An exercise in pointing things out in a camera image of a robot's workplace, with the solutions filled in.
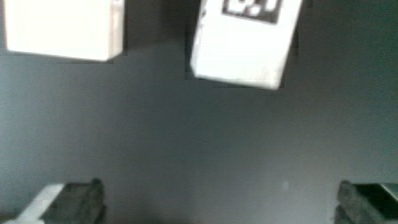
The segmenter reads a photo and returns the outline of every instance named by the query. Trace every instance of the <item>white cube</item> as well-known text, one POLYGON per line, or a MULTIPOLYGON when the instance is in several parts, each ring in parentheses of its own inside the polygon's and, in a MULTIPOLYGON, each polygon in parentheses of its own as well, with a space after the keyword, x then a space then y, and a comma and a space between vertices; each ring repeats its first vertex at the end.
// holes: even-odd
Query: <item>white cube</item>
POLYGON ((196 77, 280 88, 301 5, 303 0, 203 0, 196 77))
POLYGON ((107 61, 123 52, 125 0, 6 0, 10 51, 107 61))

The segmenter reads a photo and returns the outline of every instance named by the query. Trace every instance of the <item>gray surface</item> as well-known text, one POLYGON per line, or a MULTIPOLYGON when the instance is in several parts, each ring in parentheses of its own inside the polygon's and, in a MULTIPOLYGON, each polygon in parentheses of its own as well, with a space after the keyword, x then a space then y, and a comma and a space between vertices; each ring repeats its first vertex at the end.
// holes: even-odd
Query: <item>gray surface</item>
POLYGON ((398 179, 398 3, 313 1, 278 92, 187 78, 189 3, 130 2, 114 64, 0 50, 0 208, 100 177, 109 223, 333 223, 340 181, 398 179))

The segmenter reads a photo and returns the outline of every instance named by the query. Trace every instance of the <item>white block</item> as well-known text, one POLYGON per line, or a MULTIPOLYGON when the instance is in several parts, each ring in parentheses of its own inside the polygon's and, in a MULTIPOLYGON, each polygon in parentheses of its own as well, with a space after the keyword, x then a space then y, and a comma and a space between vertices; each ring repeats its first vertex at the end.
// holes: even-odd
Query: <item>white block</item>
POLYGON ((258 3, 246 4, 246 10, 237 5, 244 5, 239 0, 203 0, 191 61, 196 77, 278 89, 303 0, 271 0, 262 13, 258 3))
POLYGON ((107 61, 123 52, 125 0, 6 0, 8 49, 107 61))
POLYGON ((6 224, 45 224, 42 216, 65 190, 65 186, 66 184, 52 184, 45 187, 18 218, 8 221, 6 224))

